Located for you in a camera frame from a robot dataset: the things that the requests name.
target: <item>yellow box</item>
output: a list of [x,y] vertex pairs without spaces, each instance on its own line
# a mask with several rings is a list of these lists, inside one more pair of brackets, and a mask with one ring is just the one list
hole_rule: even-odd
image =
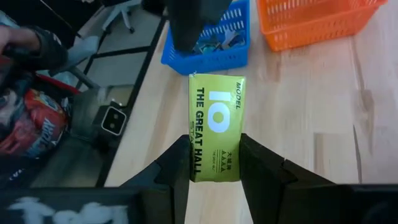
[[245,78],[189,76],[191,180],[232,182],[239,178]]

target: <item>number 10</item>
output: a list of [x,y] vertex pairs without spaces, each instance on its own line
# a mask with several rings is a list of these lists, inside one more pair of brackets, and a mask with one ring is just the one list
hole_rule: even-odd
[[[210,91],[209,100],[211,101],[231,101],[231,93],[222,91]],[[216,122],[213,117],[215,113],[221,113],[223,115],[222,122]],[[222,102],[213,103],[208,110],[207,125],[209,128],[216,133],[223,133],[229,128],[229,121],[231,119],[231,113],[229,108]]]

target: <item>blue basket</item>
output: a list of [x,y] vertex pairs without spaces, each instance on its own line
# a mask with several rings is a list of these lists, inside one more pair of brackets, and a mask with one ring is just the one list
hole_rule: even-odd
[[226,29],[244,30],[246,45],[209,54],[186,56],[174,49],[173,38],[169,28],[163,49],[162,64],[172,67],[182,75],[189,75],[193,72],[205,73],[226,70],[247,65],[250,46],[250,12],[248,0],[231,3],[228,10],[221,17],[219,24],[216,26],[206,26],[200,34],[199,39],[208,39],[213,34],[216,34],[219,38],[223,38]]

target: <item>orange plastic basket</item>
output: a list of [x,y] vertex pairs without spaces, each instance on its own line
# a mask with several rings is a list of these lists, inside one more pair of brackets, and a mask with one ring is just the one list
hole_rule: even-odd
[[387,0],[257,0],[261,32],[274,51],[360,31]]

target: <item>wooden table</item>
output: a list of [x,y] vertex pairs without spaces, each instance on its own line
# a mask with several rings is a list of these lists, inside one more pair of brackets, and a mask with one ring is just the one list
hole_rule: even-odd
[[[244,132],[336,183],[398,182],[398,1],[355,37],[273,53],[251,2]],[[168,25],[114,159],[119,186],[188,134],[188,78],[160,63]],[[240,182],[192,183],[186,223],[250,223]]]

